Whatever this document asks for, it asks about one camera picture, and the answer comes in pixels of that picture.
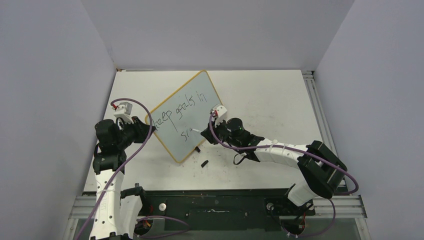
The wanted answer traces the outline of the black marker cap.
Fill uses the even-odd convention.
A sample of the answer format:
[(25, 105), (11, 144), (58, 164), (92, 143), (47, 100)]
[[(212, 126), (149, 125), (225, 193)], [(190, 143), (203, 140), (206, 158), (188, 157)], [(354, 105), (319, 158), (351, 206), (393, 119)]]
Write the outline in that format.
[(209, 163), (209, 161), (208, 160), (205, 160), (202, 164), (201, 164), (201, 167), (202, 168), (204, 168), (207, 164)]

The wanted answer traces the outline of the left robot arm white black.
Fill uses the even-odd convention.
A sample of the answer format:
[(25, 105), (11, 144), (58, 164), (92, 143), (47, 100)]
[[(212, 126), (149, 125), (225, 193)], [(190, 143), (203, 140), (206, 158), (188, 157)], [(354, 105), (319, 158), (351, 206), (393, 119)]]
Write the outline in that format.
[(137, 217), (149, 210), (145, 190), (139, 185), (122, 189), (125, 176), (126, 148), (143, 144), (156, 130), (133, 116), (129, 122), (111, 119), (95, 125), (98, 140), (94, 149), (93, 170), (96, 181), (96, 210), (89, 235), (91, 240), (131, 240)]

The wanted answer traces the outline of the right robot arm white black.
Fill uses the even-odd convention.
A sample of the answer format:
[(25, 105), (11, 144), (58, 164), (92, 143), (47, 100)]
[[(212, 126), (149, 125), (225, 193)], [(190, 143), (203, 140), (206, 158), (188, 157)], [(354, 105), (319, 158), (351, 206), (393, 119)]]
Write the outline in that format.
[(210, 144), (220, 144), (236, 151), (234, 165), (251, 160), (299, 170), (302, 179), (289, 188), (282, 201), (283, 209), (289, 214), (296, 214), (315, 197), (332, 198), (347, 172), (347, 167), (323, 142), (314, 140), (306, 145), (283, 144), (250, 133), (244, 129), (239, 118), (219, 124), (212, 120), (200, 134)]

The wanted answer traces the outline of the yellow framed whiteboard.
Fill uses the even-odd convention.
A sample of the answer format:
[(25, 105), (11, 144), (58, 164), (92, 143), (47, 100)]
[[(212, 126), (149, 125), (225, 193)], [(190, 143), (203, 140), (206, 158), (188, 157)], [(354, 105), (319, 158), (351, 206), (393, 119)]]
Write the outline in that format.
[(209, 73), (202, 70), (151, 110), (144, 121), (156, 127), (154, 135), (180, 164), (205, 140), (191, 129), (203, 131), (211, 109), (222, 104)]

